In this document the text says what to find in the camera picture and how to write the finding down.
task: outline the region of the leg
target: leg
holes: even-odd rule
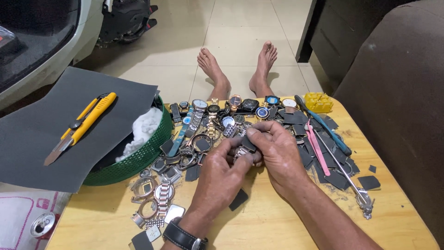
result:
[[[273,66],[274,61],[278,58],[277,48],[266,41],[262,47],[258,57],[258,67],[251,77],[249,86],[251,91],[256,94],[257,98],[274,95],[267,83],[268,72]]]
[[[214,89],[208,100],[210,101],[211,98],[214,97],[219,100],[228,100],[228,92],[231,89],[231,84],[219,67],[216,58],[207,48],[202,48],[200,50],[199,55],[197,56],[197,63],[199,63],[199,67],[214,82]]]

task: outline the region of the green plastic basket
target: green plastic basket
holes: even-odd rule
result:
[[[174,128],[170,113],[163,106],[161,98],[160,101],[163,107],[163,117],[153,136],[127,158],[97,172],[90,172],[83,181],[84,185],[103,186],[123,181],[142,171],[159,156],[160,146],[171,138],[171,130]]]

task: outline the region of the tile floor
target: tile floor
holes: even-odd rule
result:
[[[311,0],[151,0],[157,26],[130,45],[95,49],[78,67],[158,85],[166,103],[207,99],[212,81],[198,67],[202,46],[231,81],[232,94],[255,97],[248,88],[263,43],[271,40],[278,59],[269,83],[279,96],[320,92],[328,81],[316,56],[294,58]]]

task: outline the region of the scooter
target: scooter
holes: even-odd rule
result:
[[[95,46],[129,44],[157,24],[150,0],[0,0],[0,110],[57,81]]]

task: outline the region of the metal rod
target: metal rod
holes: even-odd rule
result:
[[[322,140],[322,138],[319,136],[319,134],[317,133],[317,131],[315,129],[313,129],[314,133],[317,135],[317,137],[319,138],[319,140],[322,142],[322,144],[324,145],[325,149],[327,149],[327,152],[331,155],[331,157],[333,158],[334,162],[336,163],[336,165],[341,169],[341,171],[344,173],[345,178],[347,178],[347,181],[350,182],[350,184],[352,185],[353,189],[355,190],[355,193],[357,195],[359,195],[359,197],[365,202],[364,197],[362,196],[362,194],[359,192],[358,188],[356,187],[356,185],[353,183],[352,179],[350,179],[350,176],[345,172],[345,170],[342,168],[341,164],[337,161],[336,157],[333,155],[333,153],[330,151],[330,149],[327,147],[327,145],[325,144],[325,142]]]

